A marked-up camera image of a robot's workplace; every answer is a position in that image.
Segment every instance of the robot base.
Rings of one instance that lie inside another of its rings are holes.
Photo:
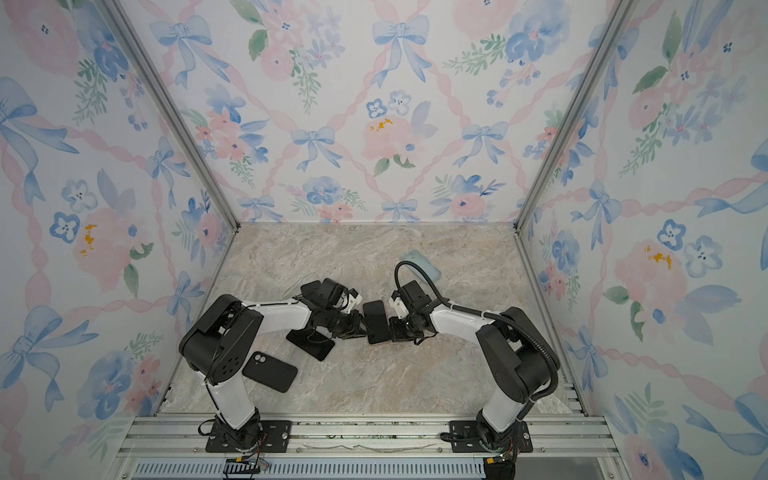
[[[290,420],[259,420],[258,415],[240,430],[233,431],[217,416],[208,434],[205,451],[208,453],[255,452],[259,439],[262,453],[285,453],[290,440]]]
[[[482,443],[478,440],[478,430],[477,430],[478,423],[475,420],[455,420],[452,422],[448,422],[449,431],[453,435],[457,435],[460,439],[459,440],[452,440],[451,441],[451,449],[454,453],[487,453],[488,450],[483,447]],[[507,439],[505,444],[508,444],[511,441],[511,439]],[[520,421],[520,431],[518,433],[518,438],[516,440],[518,442],[518,445],[520,445],[520,449],[518,452],[520,453],[529,453],[533,452],[533,444],[531,443],[531,436],[528,433],[528,424]],[[509,445],[506,445],[505,448],[501,449],[500,452],[503,453],[509,448]]]

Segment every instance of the vent grille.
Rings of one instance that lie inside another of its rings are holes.
[[[257,478],[485,478],[482,460],[475,458],[270,458],[270,468]],[[145,458],[133,480],[250,478],[237,473],[248,465],[222,458]]]

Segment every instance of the enclosure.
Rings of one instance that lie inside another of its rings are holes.
[[[387,301],[415,250],[560,357],[519,478],[768,478],[766,20],[758,0],[4,0],[0,476],[221,478],[178,353],[202,312],[326,277]],[[294,425],[262,476],[485,477],[439,439],[496,388],[479,346],[336,339],[319,362],[285,336],[250,350],[299,370],[285,393],[246,380]]]

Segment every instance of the floral wallpaper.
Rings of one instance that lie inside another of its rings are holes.
[[[614,3],[123,7],[242,221],[509,222]]]
[[[0,477],[102,478],[231,230],[93,3],[0,5]]]
[[[768,4],[641,0],[524,225],[632,478],[768,478]]]

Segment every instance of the black cable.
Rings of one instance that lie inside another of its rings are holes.
[[[499,320],[503,323],[506,323],[510,326],[517,334],[525,339],[528,343],[533,345],[533,347],[541,354],[541,357],[544,359],[545,364],[547,365],[547,370],[549,371],[549,386],[547,386],[546,389],[541,390],[540,392],[535,392],[530,397],[530,402],[535,402],[536,400],[539,400],[541,398],[544,398],[545,396],[553,393],[555,389],[558,387],[558,367],[554,363],[554,359],[552,358],[552,353],[549,352],[549,350],[544,347],[532,334],[530,334],[529,331],[527,331],[524,327],[518,325],[511,317],[506,315],[498,315],[497,313],[490,313],[490,312],[482,312],[481,310],[476,310],[469,308],[467,306],[461,306],[456,304],[451,304],[448,302],[448,299],[446,299],[443,295],[440,294],[440,291],[437,290],[437,287],[432,282],[432,280],[429,278],[429,275],[421,268],[419,265],[409,262],[408,260],[403,260],[402,262],[398,263],[395,266],[395,286],[397,287],[397,290],[400,290],[400,278],[398,275],[398,271],[400,270],[400,267],[403,265],[412,266],[416,269],[419,273],[422,274],[422,277],[429,285],[429,288],[432,289],[432,292],[435,294],[438,300],[440,300],[440,303],[445,305],[451,310],[456,310],[458,312],[468,313],[470,315],[479,316],[481,318],[488,318],[493,320]]]

